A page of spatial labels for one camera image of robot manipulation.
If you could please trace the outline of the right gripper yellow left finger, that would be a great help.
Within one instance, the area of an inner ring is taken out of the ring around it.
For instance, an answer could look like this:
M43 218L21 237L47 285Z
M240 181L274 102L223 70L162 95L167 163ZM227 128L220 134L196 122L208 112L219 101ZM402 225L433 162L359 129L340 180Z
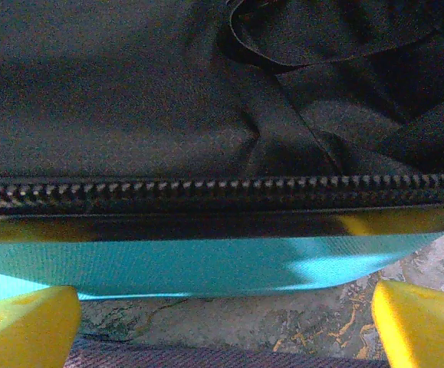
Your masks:
M64 368L81 321L74 287L0 301L0 368Z

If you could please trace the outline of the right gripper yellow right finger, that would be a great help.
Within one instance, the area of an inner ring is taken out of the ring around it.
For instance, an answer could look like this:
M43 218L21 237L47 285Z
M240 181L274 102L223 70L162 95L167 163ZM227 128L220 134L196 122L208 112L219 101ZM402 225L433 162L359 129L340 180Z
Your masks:
M444 368L444 292L379 281L371 310L390 368Z

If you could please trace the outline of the turquoise hard-shell suitcase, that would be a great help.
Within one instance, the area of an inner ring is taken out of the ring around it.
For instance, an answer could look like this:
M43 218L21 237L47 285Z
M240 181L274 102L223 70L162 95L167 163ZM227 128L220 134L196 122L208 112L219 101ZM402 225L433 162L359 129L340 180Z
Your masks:
M0 0L0 300L328 288L444 234L444 0Z

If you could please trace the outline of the dark blue denim garment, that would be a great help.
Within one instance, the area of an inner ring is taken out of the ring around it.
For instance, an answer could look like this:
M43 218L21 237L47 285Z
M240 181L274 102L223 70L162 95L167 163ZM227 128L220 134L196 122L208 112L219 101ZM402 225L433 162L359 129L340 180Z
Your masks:
M64 368L390 368L385 360L299 353L147 346L80 338Z

